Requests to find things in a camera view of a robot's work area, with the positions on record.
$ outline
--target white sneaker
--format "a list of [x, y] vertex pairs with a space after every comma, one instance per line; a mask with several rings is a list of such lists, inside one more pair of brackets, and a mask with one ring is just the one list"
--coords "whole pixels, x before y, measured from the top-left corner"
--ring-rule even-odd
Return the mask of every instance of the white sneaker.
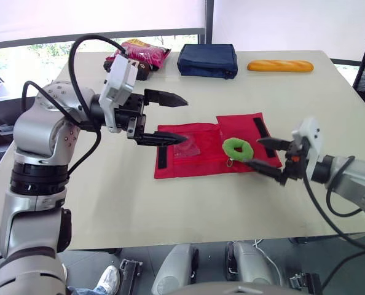
[[103, 287], [108, 295], [116, 295], [120, 287], [120, 272], [115, 266], [110, 265], [102, 273], [97, 287]]

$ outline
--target shoe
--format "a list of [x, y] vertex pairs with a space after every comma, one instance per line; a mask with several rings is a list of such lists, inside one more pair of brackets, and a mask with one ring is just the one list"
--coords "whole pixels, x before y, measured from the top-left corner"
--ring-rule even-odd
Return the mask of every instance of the shoe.
[[115, 266], [110, 265], [104, 270], [97, 287], [103, 287], [108, 295], [116, 295], [120, 287], [120, 272]]
[[68, 270], [66, 269], [66, 266], [63, 263], [62, 263], [62, 268], [64, 270], [64, 277], [65, 277], [65, 281], [66, 281], [66, 279], [68, 278]]

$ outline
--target table surface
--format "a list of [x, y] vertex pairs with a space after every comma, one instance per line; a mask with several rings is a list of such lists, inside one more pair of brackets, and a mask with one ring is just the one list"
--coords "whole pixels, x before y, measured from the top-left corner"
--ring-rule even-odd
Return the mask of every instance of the table surface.
[[[78, 53], [79, 85], [100, 93], [108, 53]], [[171, 53], [165, 67], [145, 88], [177, 93], [189, 102], [180, 108], [157, 104], [145, 109], [146, 131], [158, 125], [216, 123], [216, 115], [263, 112], [272, 136], [291, 139], [291, 130], [315, 116], [324, 135], [323, 154], [355, 155], [365, 160], [365, 104], [320, 51], [238, 52], [238, 74], [224, 80], [182, 77]], [[308, 60], [311, 73], [259, 73], [246, 69], [251, 60]], [[69, 80], [65, 66], [57, 79]], [[334, 232], [311, 203], [302, 181], [281, 187], [257, 173], [193, 178], [154, 179], [156, 148], [137, 146], [125, 133], [102, 129], [102, 142], [72, 175], [65, 208], [73, 214], [71, 249], [113, 248], [169, 243], [213, 242], [252, 238], [305, 237]], [[95, 135], [81, 132], [74, 163], [92, 145]], [[4, 192], [14, 162], [13, 146], [0, 163], [0, 220]], [[325, 188], [312, 184], [325, 206]], [[339, 211], [354, 204], [334, 194]], [[331, 216], [345, 232], [364, 232], [365, 215]]]

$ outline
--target person's leg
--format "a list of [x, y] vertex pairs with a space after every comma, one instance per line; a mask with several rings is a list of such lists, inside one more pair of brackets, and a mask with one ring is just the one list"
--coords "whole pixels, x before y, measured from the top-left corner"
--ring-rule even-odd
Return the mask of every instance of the person's leg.
[[97, 286], [94, 290], [74, 287], [68, 287], [68, 289], [72, 291], [72, 295], [108, 295], [102, 286]]
[[104, 270], [94, 290], [68, 287], [72, 295], [116, 295], [120, 286], [120, 273], [113, 265]]

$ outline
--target white wall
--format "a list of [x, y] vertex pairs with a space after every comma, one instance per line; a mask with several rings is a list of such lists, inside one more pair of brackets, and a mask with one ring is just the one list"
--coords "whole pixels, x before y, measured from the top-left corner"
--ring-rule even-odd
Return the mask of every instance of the white wall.
[[361, 60], [365, 0], [215, 0], [213, 43], [235, 50], [323, 50]]

